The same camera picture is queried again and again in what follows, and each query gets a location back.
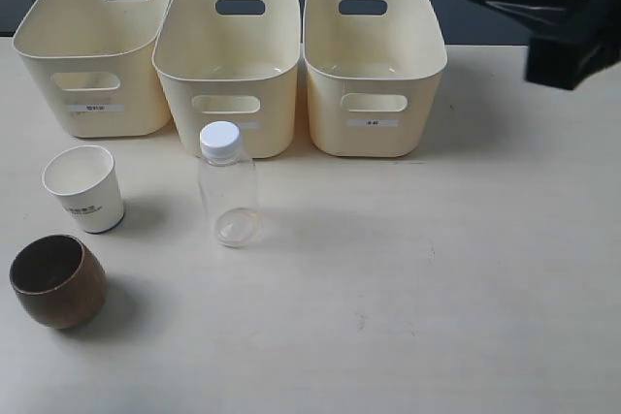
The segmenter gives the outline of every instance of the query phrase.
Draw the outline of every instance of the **brown cup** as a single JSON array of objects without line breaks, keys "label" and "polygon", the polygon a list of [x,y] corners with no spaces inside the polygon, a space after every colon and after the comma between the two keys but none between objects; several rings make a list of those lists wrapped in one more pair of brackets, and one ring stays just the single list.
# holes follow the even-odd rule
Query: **brown cup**
[{"label": "brown cup", "polygon": [[94,317],[108,292],[97,258],[68,235],[28,244],[13,261],[10,278],[26,312],[54,329],[75,327]]}]

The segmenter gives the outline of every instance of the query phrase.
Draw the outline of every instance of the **brown bowl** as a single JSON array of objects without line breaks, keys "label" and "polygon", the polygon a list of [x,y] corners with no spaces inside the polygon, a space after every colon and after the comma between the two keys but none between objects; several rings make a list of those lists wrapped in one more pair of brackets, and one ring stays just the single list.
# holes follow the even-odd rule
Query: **brown bowl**
[{"label": "brown bowl", "polygon": [[108,282],[97,258],[77,238],[54,235],[24,247],[11,265],[11,285],[30,316],[67,329],[99,312]]}]

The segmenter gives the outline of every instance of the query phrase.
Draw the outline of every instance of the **basket label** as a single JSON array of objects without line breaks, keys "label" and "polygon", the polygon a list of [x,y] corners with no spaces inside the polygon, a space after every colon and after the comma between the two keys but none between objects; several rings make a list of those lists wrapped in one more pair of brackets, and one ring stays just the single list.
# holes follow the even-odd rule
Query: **basket label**
[{"label": "basket label", "polygon": [[362,118],[350,118],[347,126],[365,126],[368,128],[398,128],[399,120],[365,120]]},{"label": "basket label", "polygon": [[125,111],[122,104],[67,104],[68,111]]},{"label": "basket label", "polygon": [[258,121],[244,121],[242,123],[235,123],[240,130],[258,130]]}]

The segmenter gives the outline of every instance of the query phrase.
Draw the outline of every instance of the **cream plastic basket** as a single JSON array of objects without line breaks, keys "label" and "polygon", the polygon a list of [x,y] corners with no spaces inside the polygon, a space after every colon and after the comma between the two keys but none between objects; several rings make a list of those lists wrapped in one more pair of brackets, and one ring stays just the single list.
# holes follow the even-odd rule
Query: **cream plastic basket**
[{"label": "cream plastic basket", "polygon": [[416,148],[447,60],[429,0],[306,0],[304,56],[317,147],[365,157]]},{"label": "cream plastic basket", "polygon": [[170,112],[151,54],[170,0],[37,0],[14,48],[60,125],[80,138],[140,136]]},{"label": "cream plastic basket", "polygon": [[300,28],[299,0],[172,0],[153,65],[187,150],[200,156],[200,131],[217,120],[241,128],[252,157],[289,146]]}]

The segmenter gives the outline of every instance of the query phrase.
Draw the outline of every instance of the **white bottle cap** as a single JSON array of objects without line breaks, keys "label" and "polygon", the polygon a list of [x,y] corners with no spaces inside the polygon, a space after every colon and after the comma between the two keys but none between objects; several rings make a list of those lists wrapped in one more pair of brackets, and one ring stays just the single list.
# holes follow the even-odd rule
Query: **white bottle cap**
[{"label": "white bottle cap", "polygon": [[215,121],[201,130],[201,151],[208,159],[231,159],[243,147],[242,133],[234,123]]}]

